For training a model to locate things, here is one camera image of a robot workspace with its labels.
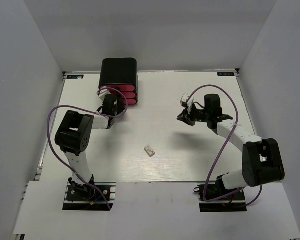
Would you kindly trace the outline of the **black pink drawer cabinet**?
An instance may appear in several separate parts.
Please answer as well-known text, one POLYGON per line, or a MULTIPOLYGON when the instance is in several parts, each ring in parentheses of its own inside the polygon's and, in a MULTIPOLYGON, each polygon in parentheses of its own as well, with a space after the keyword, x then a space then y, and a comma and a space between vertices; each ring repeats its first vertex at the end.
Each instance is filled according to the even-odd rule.
POLYGON ((99 89, 116 89, 126 97, 129 106, 135 106, 138 103, 138 83, 138 64, 135 58, 106 58, 102 61, 99 89))

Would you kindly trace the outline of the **white eraser box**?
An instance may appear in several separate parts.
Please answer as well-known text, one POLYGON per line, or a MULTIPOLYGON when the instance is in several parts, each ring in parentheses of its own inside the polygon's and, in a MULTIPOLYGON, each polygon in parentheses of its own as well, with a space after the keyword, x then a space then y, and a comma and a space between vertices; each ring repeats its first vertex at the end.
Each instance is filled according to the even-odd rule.
POLYGON ((155 151, 153 150, 153 148, 150 145, 146 145, 144 147, 144 150, 148 154, 149 157, 152 157, 156 154, 155 151))

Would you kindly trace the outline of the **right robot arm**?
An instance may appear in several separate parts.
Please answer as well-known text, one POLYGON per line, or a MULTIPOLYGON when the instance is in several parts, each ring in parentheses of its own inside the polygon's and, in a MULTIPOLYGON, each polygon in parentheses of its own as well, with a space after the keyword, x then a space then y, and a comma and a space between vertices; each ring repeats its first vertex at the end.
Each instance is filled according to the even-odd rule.
POLYGON ((221 99, 217 94, 204 97, 204 108, 198 109, 192 97, 184 94, 180 100, 184 107, 177 120, 194 126, 206 123, 216 135, 229 139, 242 153, 241 169, 217 178, 216 195, 226 200, 235 189, 257 187, 285 178, 284 165, 278 142, 273 138, 261 138, 237 124, 233 117, 224 114, 221 99))

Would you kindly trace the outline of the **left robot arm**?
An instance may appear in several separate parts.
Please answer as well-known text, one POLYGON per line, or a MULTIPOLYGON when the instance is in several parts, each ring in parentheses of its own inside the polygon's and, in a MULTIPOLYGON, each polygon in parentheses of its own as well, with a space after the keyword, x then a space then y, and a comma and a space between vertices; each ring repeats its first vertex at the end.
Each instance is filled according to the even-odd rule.
POLYGON ((86 150, 93 130, 108 130, 115 118, 127 110, 127 99, 107 94, 102 97, 102 105, 93 114, 81 114, 68 110, 56 132, 54 141, 65 154, 72 178, 70 184, 80 185, 78 193, 89 200, 95 196, 94 175, 91 173, 86 150))

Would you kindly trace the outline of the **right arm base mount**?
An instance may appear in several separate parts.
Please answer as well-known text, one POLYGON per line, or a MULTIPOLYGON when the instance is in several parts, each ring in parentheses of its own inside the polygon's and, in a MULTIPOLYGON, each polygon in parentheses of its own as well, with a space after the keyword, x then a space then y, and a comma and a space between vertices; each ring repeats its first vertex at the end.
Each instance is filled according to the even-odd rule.
MULTIPOLYGON (((204 201, 204 187, 205 184, 199 184, 193 189, 193 192, 198 195, 199 211, 201 213, 234 213, 247 211, 246 198, 242 190, 217 201, 206 202, 204 201)), ((207 187, 206 199, 215 199, 232 191, 233 190, 226 190, 222 192, 216 184, 212 183, 207 187)))

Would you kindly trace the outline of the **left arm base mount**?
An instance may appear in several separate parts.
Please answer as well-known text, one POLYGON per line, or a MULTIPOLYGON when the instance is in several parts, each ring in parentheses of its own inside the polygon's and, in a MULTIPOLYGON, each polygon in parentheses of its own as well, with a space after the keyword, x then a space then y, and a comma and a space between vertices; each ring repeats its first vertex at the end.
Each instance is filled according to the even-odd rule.
POLYGON ((63 200, 63 211, 110 211, 115 203, 116 183, 95 182, 94 185, 104 195, 90 186, 76 184, 72 178, 68 179, 63 200))

